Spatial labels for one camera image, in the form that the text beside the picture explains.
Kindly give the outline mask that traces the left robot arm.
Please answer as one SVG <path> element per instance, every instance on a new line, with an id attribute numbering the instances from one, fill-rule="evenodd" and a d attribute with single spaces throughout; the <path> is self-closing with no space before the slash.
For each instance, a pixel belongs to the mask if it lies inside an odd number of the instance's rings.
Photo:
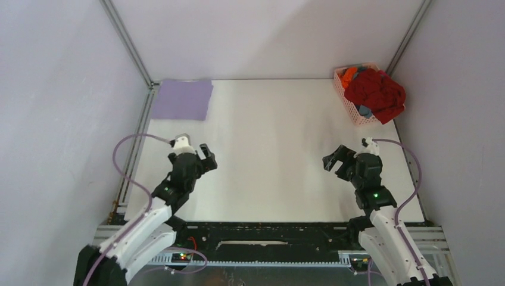
<path id="1" fill-rule="evenodd" d="M 100 245 L 86 245 L 79 252 L 74 285 L 128 285 L 133 277 L 162 250 L 186 245 L 184 220 L 175 213 L 189 200 L 197 179 L 217 169 L 207 144 L 199 147 L 204 157 L 185 137 L 171 141 L 172 170 L 148 192 L 148 201 L 133 219 Z"/>

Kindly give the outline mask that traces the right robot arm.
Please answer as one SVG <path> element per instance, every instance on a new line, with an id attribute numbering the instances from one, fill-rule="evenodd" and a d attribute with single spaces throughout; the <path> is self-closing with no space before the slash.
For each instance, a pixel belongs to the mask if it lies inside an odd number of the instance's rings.
<path id="1" fill-rule="evenodd" d="M 426 261 L 399 218 L 399 206 L 382 184 L 382 159 L 375 142 L 364 143 L 356 152 L 340 145 L 324 156 L 323 167 L 354 187 L 356 203 L 364 215 L 349 220 L 346 240 L 354 249 L 365 249 L 388 285 L 451 285 Z"/>

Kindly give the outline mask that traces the lavender t shirt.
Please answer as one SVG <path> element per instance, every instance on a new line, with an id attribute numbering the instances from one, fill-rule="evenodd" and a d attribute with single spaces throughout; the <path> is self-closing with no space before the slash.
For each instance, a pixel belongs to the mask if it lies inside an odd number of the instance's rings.
<path id="1" fill-rule="evenodd" d="M 213 92 L 210 80 L 164 80 L 152 104 L 154 120 L 205 121 Z"/>

